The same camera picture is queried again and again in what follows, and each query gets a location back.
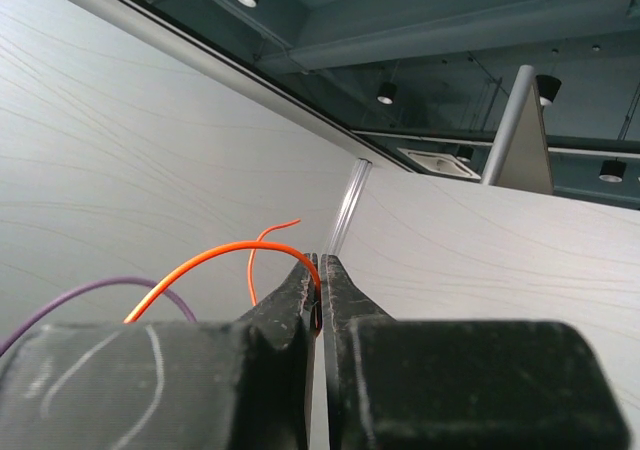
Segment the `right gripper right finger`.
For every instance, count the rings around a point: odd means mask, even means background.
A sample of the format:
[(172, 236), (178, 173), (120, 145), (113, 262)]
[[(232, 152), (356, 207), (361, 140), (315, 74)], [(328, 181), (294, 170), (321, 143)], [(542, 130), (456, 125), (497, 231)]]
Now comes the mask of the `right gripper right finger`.
[(397, 320), (323, 255), (334, 449), (627, 449), (596, 355), (542, 320)]

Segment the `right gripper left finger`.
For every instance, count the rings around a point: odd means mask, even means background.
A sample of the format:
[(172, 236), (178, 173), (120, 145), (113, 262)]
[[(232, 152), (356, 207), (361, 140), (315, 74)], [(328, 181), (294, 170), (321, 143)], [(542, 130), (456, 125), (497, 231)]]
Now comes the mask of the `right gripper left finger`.
[(319, 300), (311, 270), (231, 322), (56, 324), (1, 371), (5, 449), (305, 449)]

